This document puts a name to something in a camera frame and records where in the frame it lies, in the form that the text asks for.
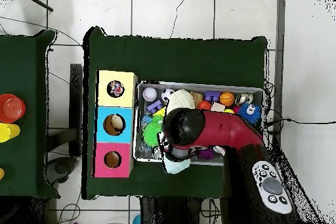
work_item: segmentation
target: blue box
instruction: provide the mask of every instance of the blue box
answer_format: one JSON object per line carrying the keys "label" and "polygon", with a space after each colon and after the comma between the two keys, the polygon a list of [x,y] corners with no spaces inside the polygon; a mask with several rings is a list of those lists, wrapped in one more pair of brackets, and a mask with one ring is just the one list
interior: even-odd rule
{"label": "blue box", "polygon": [[[96,141],[107,143],[131,143],[132,127],[133,127],[133,109],[121,108],[121,107],[98,107],[98,119],[97,119],[97,136]],[[109,135],[104,130],[104,120],[111,114],[119,114],[125,120],[125,129],[120,135]]]}

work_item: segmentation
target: blue spiky ball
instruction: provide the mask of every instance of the blue spiky ball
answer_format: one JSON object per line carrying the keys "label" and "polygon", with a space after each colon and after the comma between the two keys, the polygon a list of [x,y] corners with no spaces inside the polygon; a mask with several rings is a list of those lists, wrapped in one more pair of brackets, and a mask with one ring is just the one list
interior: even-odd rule
{"label": "blue spiky ball", "polygon": [[260,106],[244,103],[240,106],[238,115],[246,119],[249,123],[256,123],[261,117]]}

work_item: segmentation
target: green toy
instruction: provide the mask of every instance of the green toy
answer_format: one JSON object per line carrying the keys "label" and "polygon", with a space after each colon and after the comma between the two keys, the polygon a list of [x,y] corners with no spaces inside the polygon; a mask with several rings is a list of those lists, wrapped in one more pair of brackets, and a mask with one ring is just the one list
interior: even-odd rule
{"label": "green toy", "polygon": [[144,142],[148,146],[150,147],[159,146],[157,134],[162,132],[162,128],[161,128],[162,121],[163,121],[162,116],[154,116],[152,122],[149,123],[144,128],[142,136],[143,136]]}

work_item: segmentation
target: dark green tablecloth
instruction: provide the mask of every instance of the dark green tablecloth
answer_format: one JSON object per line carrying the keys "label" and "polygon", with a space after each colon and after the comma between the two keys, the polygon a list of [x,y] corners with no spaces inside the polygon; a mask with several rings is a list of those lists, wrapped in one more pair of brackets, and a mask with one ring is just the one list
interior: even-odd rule
{"label": "dark green tablecloth", "polygon": [[169,175],[161,164],[135,162],[128,179],[92,178],[95,75],[97,70],[134,72],[140,80],[202,83],[263,88],[267,42],[230,39],[154,39],[104,36],[98,27],[84,38],[85,67],[83,195],[223,196],[222,167],[191,165]]}
{"label": "dark green tablecloth", "polygon": [[26,113],[15,123],[18,137],[0,143],[0,196],[58,197],[45,180],[47,149],[47,47],[55,33],[34,37],[0,36],[0,94],[12,93],[26,103]]}

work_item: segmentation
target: yellow cup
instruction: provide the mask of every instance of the yellow cup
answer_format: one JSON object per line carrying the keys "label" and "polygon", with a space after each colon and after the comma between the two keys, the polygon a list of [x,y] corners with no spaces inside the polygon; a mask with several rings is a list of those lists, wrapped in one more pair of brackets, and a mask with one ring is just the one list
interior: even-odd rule
{"label": "yellow cup", "polygon": [[20,134],[20,127],[14,123],[0,123],[0,143],[6,142]]}

